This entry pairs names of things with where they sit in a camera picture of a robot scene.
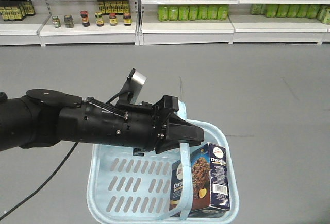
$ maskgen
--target green bottle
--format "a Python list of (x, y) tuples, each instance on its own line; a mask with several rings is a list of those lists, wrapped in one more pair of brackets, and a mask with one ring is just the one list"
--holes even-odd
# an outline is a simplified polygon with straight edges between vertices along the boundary
[(221, 4), (219, 5), (217, 20), (225, 20), (228, 17), (229, 5)]
[(279, 17), (279, 18), (287, 17), (289, 8), (290, 8), (289, 4), (280, 4), (278, 6), (278, 11), (277, 11), (276, 17)]
[(310, 18), (310, 19), (314, 19), (316, 18), (316, 16), (318, 15), (318, 12), (320, 10), (320, 4), (310, 4), (306, 17)]
[(309, 8), (309, 4), (300, 4), (298, 13), (297, 13), (297, 17), (298, 18), (304, 18), (306, 17), (307, 11)]
[(179, 16), (179, 8), (177, 5), (171, 5), (169, 7), (169, 20), (177, 21), (177, 17)]
[(251, 4), (251, 14), (261, 14), (262, 4)]
[(290, 4), (289, 11), (287, 14), (288, 18), (295, 18), (299, 10), (299, 4)]
[(189, 17), (190, 21), (197, 20), (198, 16), (198, 5), (189, 5)]
[(207, 10), (208, 10), (208, 6), (201, 4), (198, 6), (198, 16), (197, 19), (198, 20), (206, 20), (207, 19)]
[(266, 4), (265, 16), (267, 18), (274, 18), (276, 16), (278, 4)]
[(181, 5), (179, 7), (179, 21), (187, 21), (189, 17), (189, 6)]
[(169, 16), (169, 9), (166, 5), (159, 5), (158, 6), (158, 20), (160, 22), (164, 22), (168, 20)]
[(207, 19), (216, 20), (218, 15), (218, 5), (209, 5), (207, 10)]

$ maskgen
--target basket slot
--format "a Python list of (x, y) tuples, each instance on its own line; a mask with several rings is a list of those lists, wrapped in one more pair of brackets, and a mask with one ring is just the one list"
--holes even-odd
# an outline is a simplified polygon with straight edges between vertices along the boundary
[(141, 197), (137, 197), (137, 199), (135, 200), (135, 203), (133, 205), (133, 208), (132, 208), (133, 213), (135, 213), (138, 210), (140, 202), (141, 202)]

